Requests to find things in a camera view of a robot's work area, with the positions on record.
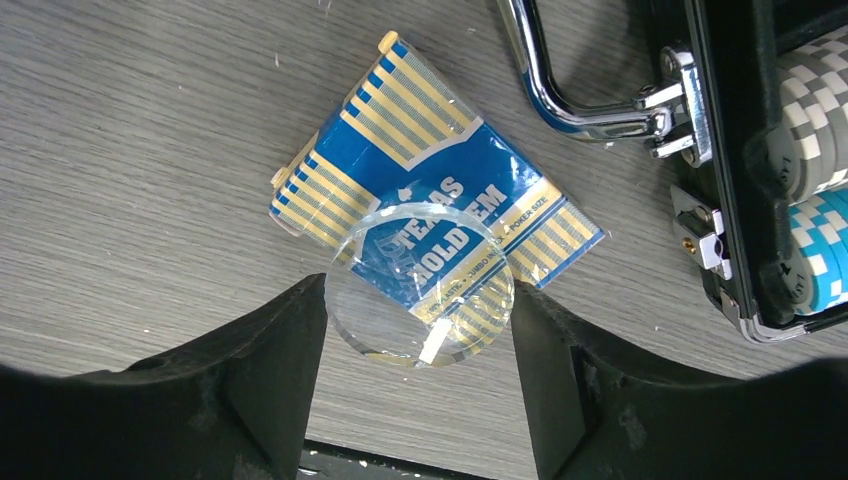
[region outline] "black case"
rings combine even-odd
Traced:
[[[713,161],[673,160],[680,186],[720,208],[733,276],[702,271],[704,290],[728,314],[777,332],[813,332],[848,320],[848,305],[795,316],[780,262],[789,255],[788,204],[769,167],[765,136],[779,122],[777,56],[848,24],[846,0],[646,0],[652,58],[683,43],[695,54],[712,127]],[[655,65],[658,78],[660,67]]]

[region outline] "chrome handle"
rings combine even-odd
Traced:
[[[533,106],[551,127],[579,140],[660,140],[674,127],[673,111],[649,97],[613,105],[585,106],[557,87],[535,0],[498,0],[515,59]],[[659,97],[659,91],[650,97]]]

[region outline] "gray wood grain surface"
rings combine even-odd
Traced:
[[[650,79],[624,0],[541,1],[577,98]],[[267,216],[268,181],[396,29],[611,233],[547,291],[661,355],[751,376],[845,352],[848,326],[746,344],[673,244],[672,175],[638,145],[580,144],[532,112],[484,0],[0,3],[0,361],[121,369],[253,309],[324,254]],[[275,65],[275,56],[279,66]],[[440,371],[328,332],[309,436],[506,479],[534,468],[504,334]]]

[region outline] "stack of poker chips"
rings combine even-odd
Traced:
[[[783,119],[766,143],[793,204],[781,273],[795,314],[814,315],[848,302],[848,26],[781,56],[777,75]]]
[[[792,203],[848,182],[848,26],[778,59],[783,120],[769,159]]]
[[[792,255],[781,265],[797,315],[848,301],[848,189],[789,208]]]

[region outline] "case latch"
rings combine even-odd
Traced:
[[[725,280],[733,277],[730,259],[725,258],[724,220],[721,210],[709,206],[682,188],[671,186],[674,205],[674,235],[680,245],[704,270],[714,272]]]

